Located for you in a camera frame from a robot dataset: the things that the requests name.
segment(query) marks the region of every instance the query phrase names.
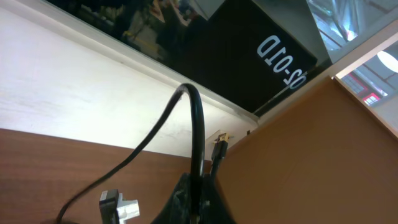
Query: white wall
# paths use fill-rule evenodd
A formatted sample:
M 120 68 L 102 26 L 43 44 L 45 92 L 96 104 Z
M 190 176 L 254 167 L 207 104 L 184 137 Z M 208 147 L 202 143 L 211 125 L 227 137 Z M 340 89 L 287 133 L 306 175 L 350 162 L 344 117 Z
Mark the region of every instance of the white wall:
M 175 88 L 0 8 L 0 128 L 136 147 Z M 206 137 L 256 128 L 203 103 Z M 188 97 L 146 150 L 190 156 Z

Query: wooden panel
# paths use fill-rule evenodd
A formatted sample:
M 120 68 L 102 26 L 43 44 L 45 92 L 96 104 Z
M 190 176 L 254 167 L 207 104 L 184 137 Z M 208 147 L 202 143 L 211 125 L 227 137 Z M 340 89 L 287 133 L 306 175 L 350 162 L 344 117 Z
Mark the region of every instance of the wooden panel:
M 0 130 L 0 223 L 42 223 L 55 218 L 67 199 L 130 153 L 131 149 L 121 147 Z M 119 189 L 126 199 L 139 202 L 140 217 L 128 223 L 150 223 L 182 173 L 189 170 L 189 158 L 142 151 L 74 204 L 66 217 L 101 223 L 101 192 Z
M 332 80 L 230 149 L 218 179 L 238 223 L 398 223 L 398 141 Z

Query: cable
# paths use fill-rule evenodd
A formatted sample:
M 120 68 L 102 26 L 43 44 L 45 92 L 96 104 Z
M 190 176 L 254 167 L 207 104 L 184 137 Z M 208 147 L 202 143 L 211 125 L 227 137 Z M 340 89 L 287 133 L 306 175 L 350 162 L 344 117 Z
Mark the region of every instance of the cable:
M 201 105 L 201 99 L 198 90 L 191 84 L 183 83 L 181 84 L 171 99 L 167 103 L 159 120 L 156 122 L 155 126 L 151 129 L 149 134 L 142 140 L 142 142 L 136 147 L 136 149 L 119 165 L 113 168 L 104 176 L 100 177 L 98 180 L 94 181 L 92 184 L 84 188 L 81 192 L 73 196 L 60 210 L 56 224 L 61 224 L 62 217 L 67 211 L 68 207 L 78 200 L 81 196 L 87 194 L 90 190 L 102 184 L 105 180 L 112 177 L 117 171 L 129 164 L 152 140 L 158 130 L 163 126 L 172 112 L 174 106 L 179 101 L 183 93 L 188 93 L 191 104 L 191 120 L 192 120 L 192 161 L 191 161 L 191 195 L 192 195 L 192 209 L 198 214 L 198 205 L 201 194 L 201 183 L 203 178 L 203 162 L 205 159 L 205 121 L 203 118 L 203 108 Z

